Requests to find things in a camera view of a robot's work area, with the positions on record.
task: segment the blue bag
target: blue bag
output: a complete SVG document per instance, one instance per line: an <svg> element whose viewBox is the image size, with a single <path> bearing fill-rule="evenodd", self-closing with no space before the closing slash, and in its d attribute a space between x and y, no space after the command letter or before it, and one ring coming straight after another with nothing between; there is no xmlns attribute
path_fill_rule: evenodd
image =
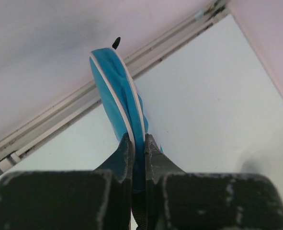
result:
<svg viewBox="0 0 283 230"><path fill-rule="evenodd" d="M114 48L92 51L90 65L102 104L112 123L117 139L128 133L135 156L133 193L145 188L145 136L148 122L143 113L142 100L125 63Z"/></svg>

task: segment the blue fabric pouch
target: blue fabric pouch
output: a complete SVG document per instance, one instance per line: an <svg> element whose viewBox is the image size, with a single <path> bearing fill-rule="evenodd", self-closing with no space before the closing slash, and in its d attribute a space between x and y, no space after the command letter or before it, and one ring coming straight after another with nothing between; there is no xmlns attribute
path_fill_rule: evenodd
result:
<svg viewBox="0 0 283 230"><path fill-rule="evenodd" d="M135 156L133 193L145 188L145 136L148 122L143 113L142 100L125 63L113 48L91 52L90 65L102 104L120 141L128 133Z"/></svg>

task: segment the white wall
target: white wall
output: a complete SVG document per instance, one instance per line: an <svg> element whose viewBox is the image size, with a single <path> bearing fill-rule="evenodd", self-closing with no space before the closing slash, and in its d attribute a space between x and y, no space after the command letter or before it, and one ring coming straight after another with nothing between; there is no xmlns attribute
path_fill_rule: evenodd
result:
<svg viewBox="0 0 283 230"><path fill-rule="evenodd" d="M89 53L125 56L210 0L0 0L0 139L90 81Z"/></svg>
<svg viewBox="0 0 283 230"><path fill-rule="evenodd" d="M164 153L187 172L268 176L283 200L283 100L231 16L136 80ZM91 170L117 147L99 106L9 170Z"/></svg>
<svg viewBox="0 0 283 230"><path fill-rule="evenodd" d="M283 0L232 0L229 6L283 96Z"/></svg>

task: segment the blue fabric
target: blue fabric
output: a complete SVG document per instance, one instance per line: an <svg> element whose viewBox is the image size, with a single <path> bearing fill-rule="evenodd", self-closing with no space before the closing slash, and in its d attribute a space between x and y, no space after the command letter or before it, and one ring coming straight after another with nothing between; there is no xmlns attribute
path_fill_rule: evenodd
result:
<svg viewBox="0 0 283 230"><path fill-rule="evenodd" d="M148 129L147 119L143 115L144 124L142 124L136 105L136 103L140 103L143 113L142 100L139 96L136 100L134 99L134 94L128 82L125 69L112 48L97 49L92 51L92 54L95 56L99 64L99 68L103 71L108 82L113 88L116 97L120 101L133 131L135 140L133 192L140 193L145 187L144 134L142 132L142 125L145 126L145 131ZM115 102L115 99L113 98L110 90L102 78L101 73L98 70L98 67L95 65L91 57L90 65L104 109L112 123L115 135L120 141L123 134L127 132L124 120Z"/></svg>

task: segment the black tip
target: black tip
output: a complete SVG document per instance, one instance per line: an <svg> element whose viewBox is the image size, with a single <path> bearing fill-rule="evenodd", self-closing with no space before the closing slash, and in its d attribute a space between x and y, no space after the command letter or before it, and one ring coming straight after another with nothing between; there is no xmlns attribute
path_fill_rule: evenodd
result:
<svg viewBox="0 0 283 230"><path fill-rule="evenodd" d="M121 39L121 37L117 37L117 39L116 39L115 42L113 43L112 47L113 47L114 49L117 49L117 48L118 48L118 46L119 46L119 44L120 44L120 39Z"/></svg>

